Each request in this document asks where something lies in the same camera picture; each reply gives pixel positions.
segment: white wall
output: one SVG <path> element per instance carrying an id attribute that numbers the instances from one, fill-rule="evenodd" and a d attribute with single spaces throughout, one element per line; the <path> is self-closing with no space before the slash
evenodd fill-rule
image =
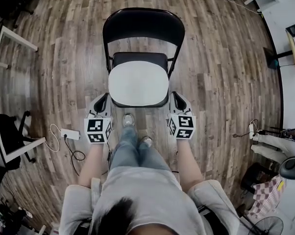
<path id="1" fill-rule="evenodd" d="M 264 18 L 270 29 L 277 53 L 290 50 L 285 31 L 295 24 L 295 0 L 279 0 L 267 9 Z M 292 56 L 279 59 L 280 66 L 294 64 Z M 284 128 L 295 128 L 295 66 L 281 67 L 284 96 Z"/>

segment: person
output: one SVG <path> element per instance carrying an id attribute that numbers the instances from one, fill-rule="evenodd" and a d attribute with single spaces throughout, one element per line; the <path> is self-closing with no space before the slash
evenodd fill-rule
<path id="1" fill-rule="evenodd" d="M 282 136 L 287 138 L 265 135 L 265 132 L 260 130 L 252 137 L 258 144 L 253 144 L 251 150 L 281 164 L 287 158 L 295 156 L 295 129 L 284 130 Z M 279 148 L 282 152 L 275 148 L 265 147 L 262 143 Z"/>
<path id="2" fill-rule="evenodd" d="M 123 126 L 106 182 L 101 186 L 103 144 L 93 144 L 78 185 L 67 187 L 60 235 L 75 234 L 88 219 L 92 235 L 237 234 L 233 205 L 218 181 L 204 180 L 188 140 L 177 140 L 179 184 L 150 137 L 137 145 L 132 115 Z"/>

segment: black folding chair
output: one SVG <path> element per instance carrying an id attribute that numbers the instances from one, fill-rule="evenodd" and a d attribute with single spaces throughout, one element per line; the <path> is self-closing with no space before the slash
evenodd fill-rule
<path id="1" fill-rule="evenodd" d="M 103 41 L 104 41 L 104 50 L 105 50 L 105 57 L 106 57 L 106 67 L 108 70 L 109 76 L 109 91 L 112 97 L 113 103 L 118 107 L 162 107 L 164 106 L 169 99 L 168 93 L 168 80 L 173 72 L 183 39 L 185 35 L 185 28 L 178 16 L 175 14 L 159 9 L 149 9 L 149 8 L 125 8 L 113 13 L 105 22 L 103 27 Z M 124 39 L 124 38 L 131 38 L 131 37 L 148 37 L 163 40 L 169 43 L 172 43 L 177 46 L 176 52 L 172 58 L 167 58 L 167 56 L 163 53 L 155 53 L 155 52 L 116 52 L 113 56 L 110 56 L 108 51 L 108 44 L 115 40 Z M 155 96 L 155 92 L 157 91 L 158 87 L 162 87 L 162 93 L 158 95 L 158 98 L 162 97 L 161 100 L 158 102 L 154 102 L 148 105 L 142 105 L 140 103 L 136 104 L 126 104 L 127 100 L 120 100 L 120 98 L 114 98 L 114 92 L 112 92 L 112 87 L 114 90 L 119 90 L 118 92 L 127 93 L 130 91 L 130 94 L 133 95 L 136 91 L 140 92 L 140 85 L 144 84 L 141 83 L 140 79 L 144 79 L 144 74 L 136 76 L 133 80 L 126 80 L 127 86 L 119 85 L 112 85 L 112 83 L 116 82 L 117 78 L 113 79 L 111 76 L 117 76 L 113 74 L 113 70 L 115 67 L 119 66 L 119 68 L 124 69 L 124 73 L 118 72 L 118 76 L 120 74 L 123 77 L 120 77 L 120 84 L 122 85 L 123 80 L 127 78 L 129 74 L 127 72 L 129 69 L 125 68 L 125 65 L 121 66 L 124 63 L 132 62 L 132 61 L 141 61 L 144 67 L 148 67 L 146 62 L 150 63 L 151 66 L 154 65 L 153 69 L 151 68 L 151 72 L 157 70 L 158 72 L 150 74 L 153 78 L 150 81 L 150 86 L 153 91 L 153 95 L 149 94 L 149 91 L 145 91 L 143 97 L 145 101 L 149 101 L 151 99 L 153 101 L 153 97 Z M 172 62 L 170 69 L 168 70 L 168 62 Z M 167 89 L 164 88 L 164 84 L 162 83 L 162 79 L 159 79 L 157 76 L 159 74 L 164 74 L 166 72 L 166 79 L 167 79 Z"/>

